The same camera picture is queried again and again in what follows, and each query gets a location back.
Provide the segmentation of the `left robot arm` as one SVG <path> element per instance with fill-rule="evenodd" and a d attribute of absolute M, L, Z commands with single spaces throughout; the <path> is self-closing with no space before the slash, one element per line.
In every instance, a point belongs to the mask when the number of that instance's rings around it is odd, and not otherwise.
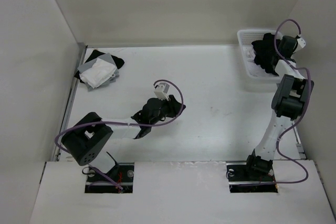
<path fill-rule="evenodd" d="M 116 179 L 119 164 L 103 150 L 109 140 L 143 138 L 154 125 L 167 118 L 176 118 L 185 108 L 186 105 L 178 102 L 173 95 L 169 95 L 167 100 L 150 98 L 132 117 L 110 125 L 103 124 L 97 113 L 90 112 L 61 138 L 61 143 L 79 166 L 90 166 L 95 176 L 110 182 Z"/>

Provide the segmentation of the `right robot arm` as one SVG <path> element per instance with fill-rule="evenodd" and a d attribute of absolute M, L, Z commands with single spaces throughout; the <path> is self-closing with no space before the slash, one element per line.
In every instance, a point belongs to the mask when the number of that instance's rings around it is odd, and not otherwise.
<path fill-rule="evenodd" d="M 261 40 L 253 41 L 254 62 L 267 73 L 281 78 L 271 102 L 270 123 L 260 141 L 248 156 L 244 166 L 244 175 L 249 180 L 258 180 L 265 184 L 269 176 L 276 152 L 282 137 L 290 131 L 293 122 L 299 122 L 310 101 L 313 81 L 300 73 L 292 55 L 300 42 L 300 36 L 283 36 L 277 39 L 272 33 L 264 34 Z"/>

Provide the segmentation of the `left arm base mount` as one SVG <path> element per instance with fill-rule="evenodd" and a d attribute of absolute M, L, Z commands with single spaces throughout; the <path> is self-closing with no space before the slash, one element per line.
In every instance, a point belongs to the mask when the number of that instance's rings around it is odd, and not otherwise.
<path fill-rule="evenodd" d="M 87 194 L 131 194 L 133 193 L 134 163 L 119 163 L 112 173 L 112 180 L 122 189 L 114 186 L 108 179 L 89 167 L 82 169 L 86 176 L 85 193 Z"/>

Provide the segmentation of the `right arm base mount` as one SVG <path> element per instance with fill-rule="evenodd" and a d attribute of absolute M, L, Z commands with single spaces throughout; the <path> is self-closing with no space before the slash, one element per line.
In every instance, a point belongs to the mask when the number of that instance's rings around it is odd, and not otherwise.
<path fill-rule="evenodd" d="M 228 163 L 226 165 L 226 178 L 229 182 L 231 193 L 277 193 L 278 188 L 275 184 L 275 176 L 247 171 L 245 163 Z"/>

